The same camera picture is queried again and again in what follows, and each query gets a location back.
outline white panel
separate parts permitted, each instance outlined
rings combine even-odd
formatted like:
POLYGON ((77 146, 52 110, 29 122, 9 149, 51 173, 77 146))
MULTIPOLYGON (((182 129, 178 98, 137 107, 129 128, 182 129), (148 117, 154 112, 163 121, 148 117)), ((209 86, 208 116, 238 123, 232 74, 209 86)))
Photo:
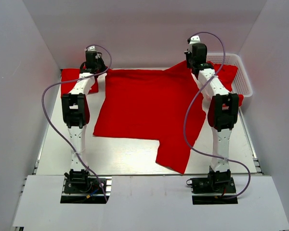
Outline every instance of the white panel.
POLYGON ((0 231, 10 230, 24 179, 34 169, 46 127, 40 97, 58 76, 23 2, 0 0, 0 231))
MULTIPOLYGON (((60 68, 79 67, 92 43, 113 67, 167 67, 183 59, 186 40, 210 31, 238 53, 266 0, 24 0, 60 68)), ((221 51, 203 35, 210 52, 221 51)))
POLYGON ((289 0, 268 0, 240 56, 254 90, 244 117, 289 220, 289 0))
MULTIPOLYGON (((105 75, 98 77, 99 92, 88 95, 90 123, 86 130, 86 155, 89 166, 101 175, 129 174, 177 174, 155 163, 159 142, 154 140, 93 137, 93 129, 105 100, 105 75)), ((68 137, 66 124, 62 119, 60 92, 53 109, 52 122, 68 137)), ((209 101, 204 98, 202 108, 209 109, 209 101)), ((194 147, 212 153, 213 135, 208 120, 204 121, 194 147)), ((256 172, 252 151, 245 136, 240 118, 233 129, 229 146, 229 158, 243 162, 256 172)), ((191 151, 186 174, 207 174, 211 158, 191 151)), ((47 131, 37 174, 63 175, 70 170, 71 154, 69 145, 52 129, 47 131)), ((243 166, 230 163, 232 173, 246 173, 243 166)))
MULTIPOLYGON (((60 204, 64 176, 29 176, 14 226, 25 231, 280 231, 289 224, 271 177, 252 177, 237 205, 192 205, 183 177, 113 177, 106 205, 60 204)), ((247 177, 234 177, 242 190, 247 177)))

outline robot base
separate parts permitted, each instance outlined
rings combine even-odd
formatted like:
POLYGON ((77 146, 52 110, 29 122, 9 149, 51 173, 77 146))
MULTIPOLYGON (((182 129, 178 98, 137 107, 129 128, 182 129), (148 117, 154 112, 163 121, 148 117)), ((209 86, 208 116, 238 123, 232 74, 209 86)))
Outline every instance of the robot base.
POLYGON ((211 183, 207 177, 205 178, 191 178, 191 184, 194 194, 225 194, 225 193, 236 193, 236 186, 233 178, 230 178, 230 181, 227 184, 224 184, 222 187, 219 187, 216 190, 213 190, 211 183))
POLYGON ((106 204, 102 187, 106 192, 107 179, 100 178, 101 185, 95 177, 89 176, 88 171, 70 170, 65 173, 65 183, 61 204, 106 204))

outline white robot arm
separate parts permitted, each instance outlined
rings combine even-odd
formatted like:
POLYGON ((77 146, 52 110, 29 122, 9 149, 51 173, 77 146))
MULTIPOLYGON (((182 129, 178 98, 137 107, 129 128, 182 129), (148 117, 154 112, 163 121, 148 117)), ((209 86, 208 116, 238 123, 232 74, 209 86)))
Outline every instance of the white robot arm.
MULTIPOLYGON (((79 78, 106 70, 101 54, 95 50, 94 46, 89 47, 85 52, 86 62, 81 65, 79 78)), ((94 83, 94 77, 79 81, 68 94, 62 96, 63 120, 68 127, 70 141, 86 165, 88 164, 85 155, 85 132, 90 119, 86 96, 94 83)), ((71 155, 71 169, 74 171, 85 169, 73 150, 71 150, 71 155)))
MULTIPOLYGON (((192 69, 192 73, 204 85, 215 75, 213 66, 206 62, 207 47, 200 43, 199 36, 191 37, 188 43, 189 48, 185 52, 187 67, 192 69)), ((231 131, 237 121, 238 95, 230 93, 217 77, 207 85, 205 92, 211 99, 208 122, 213 132, 213 155, 224 158, 212 158, 205 181, 208 182, 207 186, 212 188, 212 192, 220 192, 233 181, 227 159, 231 131)))

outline white plastic basket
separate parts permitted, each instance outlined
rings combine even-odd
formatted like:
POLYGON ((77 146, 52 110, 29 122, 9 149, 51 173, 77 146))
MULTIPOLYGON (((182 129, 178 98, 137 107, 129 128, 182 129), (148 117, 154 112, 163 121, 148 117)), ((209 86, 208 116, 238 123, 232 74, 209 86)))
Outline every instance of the white plastic basket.
MULTIPOLYGON (((214 64, 221 64, 223 61, 223 54, 208 53, 207 61, 211 61, 214 64)), ((237 94, 242 94, 245 98, 252 96, 250 81, 240 57, 236 54, 226 53, 225 65, 233 65, 238 68, 236 77, 232 83, 233 91, 237 94)))

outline robotic arm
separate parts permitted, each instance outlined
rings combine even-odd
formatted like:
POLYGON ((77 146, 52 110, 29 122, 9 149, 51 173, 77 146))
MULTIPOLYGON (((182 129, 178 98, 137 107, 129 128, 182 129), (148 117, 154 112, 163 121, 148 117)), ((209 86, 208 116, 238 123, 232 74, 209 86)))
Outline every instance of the robotic arm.
MULTIPOLYGON (((191 37, 188 43, 189 48, 185 52, 187 67, 204 85, 215 74, 213 66, 206 62, 207 47, 200 43, 199 36, 191 37)), ((230 93, 216 77, 205 88, 205 92, 211 99, 208 122, 213 132, 213 155, 224 159, 212 158, 208 177, 191 179, 190 185, 194 193, 223 193, 226 189, 231 193, 233 187, 228 188, 234 183, 227 159, 231 131, 237 122, 238 95, 230 93)))
MULTIPOLYGON (((86 61, 80 67, 79 78, 84 78, 92 74, 101 73, 106 70, 102 59, 102 54, 91 46, 85 50, 86 61)), ((85 155, 85 132, 90 120, 90 113, 86 96, 95 83, 95 78, 87 78, 75 84, 68 94, 62 96, 63 120, 67 125, 70 141, 77 153, 88 166, 85 155)), ((71 150, 71 170, 65 176, 71 185, 77 185, 80 189, 88 187, 88 171, 78 160, 76 154, 71 150)))

